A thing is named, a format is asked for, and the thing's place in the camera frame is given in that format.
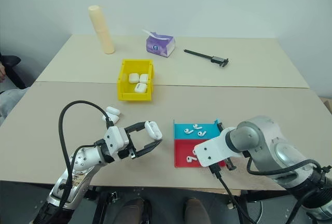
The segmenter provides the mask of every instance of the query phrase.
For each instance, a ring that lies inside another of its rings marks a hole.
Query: yellow bin
[[[147,90],[145,93],[136,93],[136,84],[129,83],[129,74],[148,74]],[[152,60],[123,60],[118,78],[118,99],[120,101],[151,101],[153,85],[154,65]]]

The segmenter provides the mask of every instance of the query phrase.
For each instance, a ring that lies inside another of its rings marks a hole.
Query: black chair
[[[12,81],[12,83],[14,83],[14,85],[19,89],[26,88],[22,79],[13,69],[13,67],[21,62],[21,59],[15,55],[1,55],[0,53],[0,61],[5,67],[6,75]]]

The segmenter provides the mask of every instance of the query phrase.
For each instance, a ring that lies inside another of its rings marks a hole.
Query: beige table
[[[146,52],[146,36],[114,36],[104,54],[95,35],[72,35],[37,81],[116,83],[122,59],[153,59],[155,85],[308,88],[276,39],[176,37],[165,58]],[[220,68],[189,49],[228,58]]]
[[[0,127],[1,180],[53,184],[65,168],[58,139],[58,117],[74,100],[92,101],[122,111],[118,126],[154,120],[163,142],[141,158],[127,158],[101,169],[93,185],[222,188],[209,169],[174,168],[173,119],[176,122],[213,122],[226,127],[257,115],[279,123],[283,134],[308,158],[331,163],[332,115],[310,89],[244,87],[155,86],[152,102],[117,101],[116,85],[105,83],[36,82]],[[105,133],[101,114],[77,105],[64,120],[67,148],[73,152]],[[133,134],[138,147],[148,143],[146,133]],[[238,169],[223,170],[232,189],[281,189],[265,177],[245,171],[246,160],[234,159]]]

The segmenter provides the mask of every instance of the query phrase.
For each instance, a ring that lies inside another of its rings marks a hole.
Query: floor
[[[108,188],[117,191],[119,200],[108,206],[104,223],[112,223],[118,210],[130,199],[147,198],[153,206],[151,223],[183,224],[182,206],[184,199],[193,197],[201,200],[211,218],[211,223],[239,224],[236,209],[228,209],[226,195],[205,193],[172,188]],[[0,182],[0,217],[1,224],[27,224],[44,203],[49,189],[24,183]],[[97,201],[84,199],[75,211],[70,224],[92,223]],[[285,223],[295,204],[291,196],[263,201],[263,215],[259,223]],[[253,219],[257,219],[260,203],[249,203],[248,211]],[[311,220],[301,209],[294,224],[311,224]]]

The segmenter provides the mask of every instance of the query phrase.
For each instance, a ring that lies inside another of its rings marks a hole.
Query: tissue box
[[[155,32],[152,32],[152,34],[155,37],[149,36],[146,39],[146,51],[163,57],[169,57],[175,48],[174,37],[158,35]]]

